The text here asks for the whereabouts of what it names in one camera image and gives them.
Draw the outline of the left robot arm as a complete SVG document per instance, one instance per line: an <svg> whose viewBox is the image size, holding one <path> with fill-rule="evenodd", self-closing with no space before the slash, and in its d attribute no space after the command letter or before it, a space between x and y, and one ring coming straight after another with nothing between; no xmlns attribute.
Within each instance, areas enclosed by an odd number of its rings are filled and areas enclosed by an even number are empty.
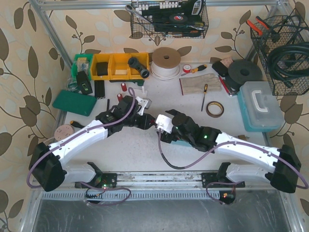
<svg viewBox="0 0 309 232"><path fill-rule="evenodd" d="M104 140L123 127L147 130L155 118L145 113L150 99L125 96L110 110L100 113L88 125L58 142L46 145L41 142L34 148L29 164L29 175L39 182L46 192L53 191L64 182L94 184L102 174L92 162L86 165L69 165L69 161L92 144Z"/></svg>

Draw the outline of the red large spring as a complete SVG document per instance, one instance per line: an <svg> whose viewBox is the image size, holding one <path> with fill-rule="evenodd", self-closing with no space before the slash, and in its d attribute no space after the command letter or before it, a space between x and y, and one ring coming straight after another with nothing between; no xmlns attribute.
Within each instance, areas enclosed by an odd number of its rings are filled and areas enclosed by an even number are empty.
<svg viewBox="0 0 309 232"><path fill-rule="evenodd" d="M121 84L121 89L123 92L126 92L127 91L127 87L126 87L126 84L125 83L122 83Z"/></svg>

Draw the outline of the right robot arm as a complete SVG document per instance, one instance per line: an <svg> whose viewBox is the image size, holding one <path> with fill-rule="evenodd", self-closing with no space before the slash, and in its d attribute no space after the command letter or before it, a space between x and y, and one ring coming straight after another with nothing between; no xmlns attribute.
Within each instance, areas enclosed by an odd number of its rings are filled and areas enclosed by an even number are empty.
<svg viewBox="0 0 309 232"><path fill-rule="evenodd" d="M301 162L293 148L256 145L212 127L199 126L186 114L176 110L168 112L173 117L159 115L156 119L159 142L183 141L200 152L203 157L218 151L249 165L240 167L229 164L225 177L231 182L269 182L272 187L286 193L295 193L298 180L305 181L300 174Z"/></svg>

